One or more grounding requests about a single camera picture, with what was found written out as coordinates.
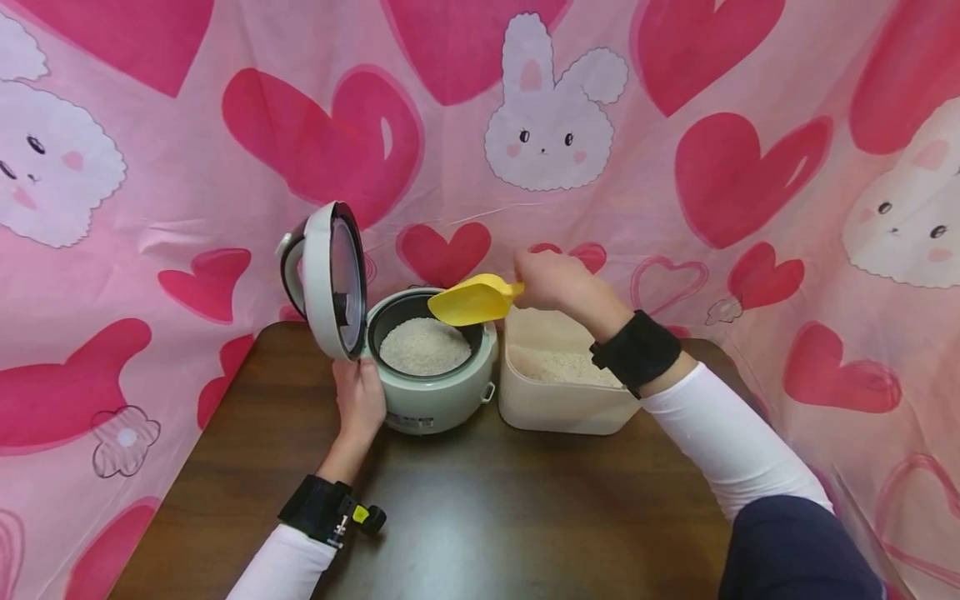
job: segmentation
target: rice cooker lid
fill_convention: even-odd
[[[367,332],[367,277],[353,211],[342,202],[324,206],[284,235],[277,252],[283,287],[320,349],[357,360]]]

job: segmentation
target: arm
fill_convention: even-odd
[[[373,363],[334,365],[340,434],[317,476],[353,485],[386,416],[383,389]],[[337,551],[280,524],[260,547],[228,600],[308,600]]]
[[[526,282],[521,307],[561,310],[600,344],[634,317],[578,260],[548,254],[517,255],[517,275]],[[651,339],[668,339],[664,332]],[[672,364],[637,390],[644,408],[703,472],[733,521],[720,598],[880,598],[880,581],[793,450],[706,366],[685,352],[677,356],[676,347],[660,357],[656,348],[646,350],[663,359],[651,364]]]
[[[527,290],[518,303],[560,310],[604,344],[634,312],[579,260],[568,258],[552,252],[518,254],[517,274]],[[800,457],[690,355],[681,352],[666,372],[638,391],[647,412],[703,472],[728,519],[774,495],[807,498],[832,511],[823,486]]]

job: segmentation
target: brown table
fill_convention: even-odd
[[[744,396],[719,348],[688,348]],[[337,427],[306,325],[267,328],[110,597],[224,598]],[[492,403],[434,437],[384,430],[367,467],[382,537],[354,532],[315,598],[716,597],[729,527],[642,411],[601,438],[516,430]]]

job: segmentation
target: hand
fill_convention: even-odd
[[[574,256],[556,252],[525,252],[514,255],[516,279],[523,281],[518,308],[559,310],[587,328],[601,344],[634,316],[606,281],[594,276]]]
[[[373,360],[335,361],[333,380],[337,383],[340,435],[317,469],[317,476],[352,486],[387,416],[387,402]]]
[[[372,439],[387,416],[376,363],[369,358],[359,363],[335,361],[333,380],[337,384],[340,436]]]
[[[574,301],[578,289],[593,284],[593,275],[583,261],[556,252],[517,251],[514,254],[516,280],[524,284],[516,298],[518,308],[564,310]]]

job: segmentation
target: white bunny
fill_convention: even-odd
[[[857,198],[843,242],[853,266],[898,283],[960,285],[960,99],[933,111],[893,169]]]
[[[0,226],[64,248],[87,236],[92,210],[120,186],[127,164],[84,108],[10,81],[47,73],[36,40],[0,14]]]
[[[503,43],[503,105],[487,126],[487,162],[502,180],[530,191],[572,189],[607,166],[611,104],[627,84],[627,62],[607,48],[578,58],[554,83],[553,45],[534,13],[518,14]]]

